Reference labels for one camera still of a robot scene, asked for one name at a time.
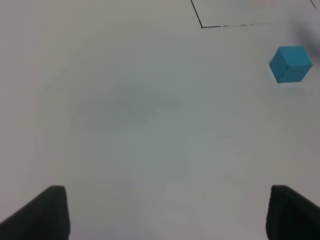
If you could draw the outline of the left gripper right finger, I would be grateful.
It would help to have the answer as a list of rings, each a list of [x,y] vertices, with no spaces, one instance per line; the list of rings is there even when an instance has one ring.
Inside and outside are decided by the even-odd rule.
[[[269,240],[318,240],[320,207],[286,185],[273,185],[265,230]]]

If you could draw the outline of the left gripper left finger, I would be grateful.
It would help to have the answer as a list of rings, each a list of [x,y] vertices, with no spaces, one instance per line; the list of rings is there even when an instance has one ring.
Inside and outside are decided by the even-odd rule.
[[[0,223],[2,240],[68,240],[71,222],[66,188],[52,185]]]

